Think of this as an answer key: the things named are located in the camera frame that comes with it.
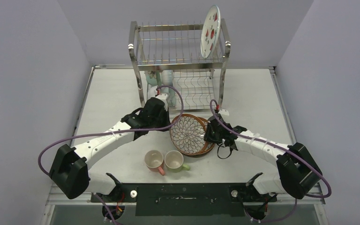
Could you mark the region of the brown rim flower plate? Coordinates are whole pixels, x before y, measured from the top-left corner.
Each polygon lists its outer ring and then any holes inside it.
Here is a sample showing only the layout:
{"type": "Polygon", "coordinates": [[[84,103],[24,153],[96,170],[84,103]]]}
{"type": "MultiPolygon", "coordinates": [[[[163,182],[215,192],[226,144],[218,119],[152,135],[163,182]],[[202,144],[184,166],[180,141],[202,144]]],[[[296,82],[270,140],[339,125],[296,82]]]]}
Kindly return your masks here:
{"type": "Polygon", "coordinates": [[[170,139],[175,148],[184,155],[196,156],[205,151],[205,124],[199,117],[191,114],[176,116],[176,122],[169,130],[170,139]]]}

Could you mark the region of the stainless steel dish rack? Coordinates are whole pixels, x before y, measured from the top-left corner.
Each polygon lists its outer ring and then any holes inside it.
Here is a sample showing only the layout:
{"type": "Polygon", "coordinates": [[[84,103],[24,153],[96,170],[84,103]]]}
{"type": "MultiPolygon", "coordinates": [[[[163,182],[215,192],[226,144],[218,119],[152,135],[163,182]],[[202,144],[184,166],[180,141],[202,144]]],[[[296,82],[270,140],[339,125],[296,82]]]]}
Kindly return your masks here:
{"type": "Polygon", "coordinates": [[[145,71],[173,70],[173,86],[181,93],[186,110],[205,110],[212,99],[221,105],[231,41],[225,19],[213,54],[201,56],[202,24],[130,24],[128,53],[141,105],[147,101],[145,71]]]}

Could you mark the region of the strawberry pattern top plate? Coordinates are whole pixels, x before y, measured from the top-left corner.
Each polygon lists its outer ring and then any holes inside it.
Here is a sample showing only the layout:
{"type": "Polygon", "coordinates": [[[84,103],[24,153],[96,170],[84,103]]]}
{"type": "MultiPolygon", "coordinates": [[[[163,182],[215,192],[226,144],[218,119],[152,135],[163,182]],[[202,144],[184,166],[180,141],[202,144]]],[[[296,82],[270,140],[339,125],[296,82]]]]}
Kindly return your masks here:
{"type": "Polygon", "coordinates": [[[221,28],[221,14],[217,5],[213,5],[208,10],[207,16],[202,26],[201,33],[201,56],[208,59],[214,52],[219,40],[221,28]]]}

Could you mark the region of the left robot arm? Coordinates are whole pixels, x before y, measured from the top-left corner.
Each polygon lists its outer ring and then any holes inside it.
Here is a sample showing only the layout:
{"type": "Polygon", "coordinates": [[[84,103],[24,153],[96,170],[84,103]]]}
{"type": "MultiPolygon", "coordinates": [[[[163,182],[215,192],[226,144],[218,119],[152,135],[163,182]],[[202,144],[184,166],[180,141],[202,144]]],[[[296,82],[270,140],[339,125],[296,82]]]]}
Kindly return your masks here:
{"type": "Polygon", "coordinates": [[[170,125],[167,94],[152,97],[139,108],[125,115],[105,135],[70,147],[62,145],[56,152],[49,177],[68,199],[85,192],[103,194],[110,202],[121,196],[121,188],[109,174],[90,172],[100,159],[118,147],[148,134],[151,130],[167,131],[170,125]]]}

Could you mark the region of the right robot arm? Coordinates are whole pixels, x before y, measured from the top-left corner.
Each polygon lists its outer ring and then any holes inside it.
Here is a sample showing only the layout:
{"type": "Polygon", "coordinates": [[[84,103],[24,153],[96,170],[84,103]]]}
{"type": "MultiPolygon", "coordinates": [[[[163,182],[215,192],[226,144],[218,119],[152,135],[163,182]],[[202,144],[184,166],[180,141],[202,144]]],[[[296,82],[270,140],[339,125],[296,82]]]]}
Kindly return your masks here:
{"type": "Polygon", "coordinates": [[[230,152],[245,151],[277,168],[277,172],[259,172],[247,183],[246,194],[252,201],[265,194],[287,193],[293,198],[309,196],[309,191],[319,182],[322,171],[306,146],[270,141],[242,126],[232,127],[217,113],[208,119],[204,139],[228,147],[230,152]]]}

